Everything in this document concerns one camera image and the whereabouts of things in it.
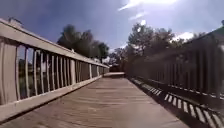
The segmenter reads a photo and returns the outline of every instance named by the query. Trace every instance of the wooden deck plank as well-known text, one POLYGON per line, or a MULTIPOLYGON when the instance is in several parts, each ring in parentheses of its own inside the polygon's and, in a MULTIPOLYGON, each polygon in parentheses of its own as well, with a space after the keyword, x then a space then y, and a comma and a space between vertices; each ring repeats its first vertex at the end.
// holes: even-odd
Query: wooden deck plank
POLYGON ((187 128, 125 78, 99 79, 0 128, 187 128))

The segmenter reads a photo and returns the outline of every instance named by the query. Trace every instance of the tree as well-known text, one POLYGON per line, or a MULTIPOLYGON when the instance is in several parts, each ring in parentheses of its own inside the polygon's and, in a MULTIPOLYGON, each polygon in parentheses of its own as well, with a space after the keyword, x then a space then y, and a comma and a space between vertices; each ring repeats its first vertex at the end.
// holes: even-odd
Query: tree
POLYGON ((100 50, 99 50, 100 41, 93 41, 90 46, 90 58, 100 58, 100 50))
POLYGON ((74 50, 77 51, 81 33, 76 31, 73 25, 67 25, 61 34, 57 43, 70 50, 75 48, 74 50))
POLYGON ((81 33, 73 25, 64 28, 57 43, 83 56, 97 58, 101 62, 108 56, 109 47, 105 43, 94 40, 90 30, 81 33))
POLYGON ((184 39, 172 40, 172 41, 171 41, 171 47, 172 47, 172 48, 178 48, 178 47, 181 47, 181 46, 183 45, 184 42, 185 42, 184 39))
POLYGON ((156 54, 170 48, 170 42, 173 37, 174 34, 171 29, 156 29, 151 40, 151 45, 146 47, 147 55, 156 54))
POLYGON ((109 47, 105 43, 101 42, 99 43, 98 48, 100 53, 99 59, 100 62, 102 63, 103 59, 106 59, 109 54, 109 47))
POLYGON ((197 38, 202 37, 204 35, 206 35, 205 32, 194 33, 194 36, 190 40, 197 39, 197 38))
POLYGON ((111 65, 118 65, 120 67, 121 71, 124 71, 124 65, 125 65, 125 50, 122 48, 117 48, 114 50, 113 53, 109 55, 110 61, 109 63, 111 65))
POLYGON ((93 42, 93 34, 90 30, 87 30, 82 33, 81 38, 79 39, 79 42, 77 43, 77 47, 75 48, 75 51, 79 54, 82 54, 86 57, 90 57, 90 48, 91 44, 93 42))
POLYGON ((150 46, 153 29, 145 25, 135 24, 132 28, 132 33, 128 37, 128 44, 132 45, 139 54, 144 55, 145 48, 150 46))

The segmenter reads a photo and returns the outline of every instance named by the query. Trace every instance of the white railing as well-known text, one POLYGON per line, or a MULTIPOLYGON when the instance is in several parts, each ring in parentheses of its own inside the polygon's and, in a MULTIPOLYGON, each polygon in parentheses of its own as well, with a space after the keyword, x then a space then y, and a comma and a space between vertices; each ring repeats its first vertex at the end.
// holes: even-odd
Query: white railing
POLYGON ((0 121, 80 88, 108 67, 0 19, 0 121))

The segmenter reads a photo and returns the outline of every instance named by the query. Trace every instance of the tree foliage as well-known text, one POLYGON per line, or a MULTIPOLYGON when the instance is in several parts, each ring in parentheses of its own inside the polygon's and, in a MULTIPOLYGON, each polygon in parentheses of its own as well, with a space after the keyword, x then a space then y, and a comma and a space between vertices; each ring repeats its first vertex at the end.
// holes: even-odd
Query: tree foliage
MULTIPOLYGON (((193 39, 201 37, 205 33, 194 34, 193 39)), ((128 37, 125 48, 115 49, 109 55, 110 64, 119 65, 121 70, 125 70, 138 58, 148 58, 154 54, 164 52, 169 49, 181 47, 187 40, 174 40, 175 34, 171 29, 153 29, 146 25, 135 24, 128 37)))
POLYGON ((101 62, 108 56, 109 47, 104 42, 94 40, 90 30, 79 32, 73 25, 67 25, 63 29, 57 43, 83 56, 97 58, 101 62))

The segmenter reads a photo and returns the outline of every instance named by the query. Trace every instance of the blue sky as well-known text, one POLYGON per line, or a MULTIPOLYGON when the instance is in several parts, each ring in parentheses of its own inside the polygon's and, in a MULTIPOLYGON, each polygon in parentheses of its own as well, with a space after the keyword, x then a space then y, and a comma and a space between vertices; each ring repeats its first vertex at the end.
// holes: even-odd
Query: blue sky
POLYGON ((121 47, 134 23, 171 28, 176 35, 209 32, 224 20, 223 0, 0 0, 0 18, 15 17, 24 27, 56 42, 67 24, 111 49, 121 47))

